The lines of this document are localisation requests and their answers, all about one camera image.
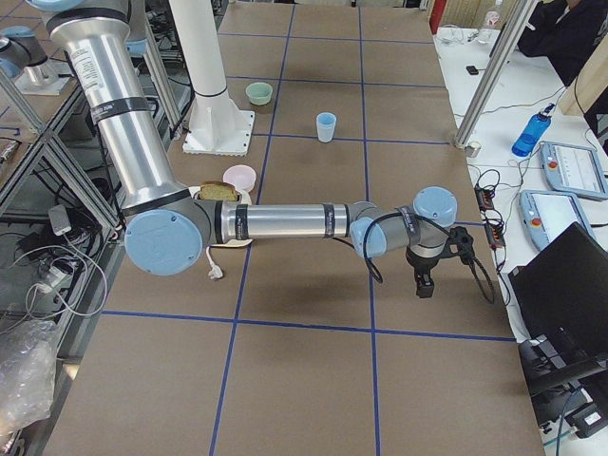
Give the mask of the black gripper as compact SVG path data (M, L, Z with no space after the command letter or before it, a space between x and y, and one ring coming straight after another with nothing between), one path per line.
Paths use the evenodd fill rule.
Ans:
M414 269L416 295L419 298L431 298L433 296L434 281L430 272L438 264L444 250L444 245L432 248L424 245L414 245L406 249L406 260Z

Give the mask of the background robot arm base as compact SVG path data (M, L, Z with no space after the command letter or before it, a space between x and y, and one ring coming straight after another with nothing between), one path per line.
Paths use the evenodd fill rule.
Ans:
M33 31L25 26L1 30L1 71L24 95L58 96L71 72L63 76L48 58Z

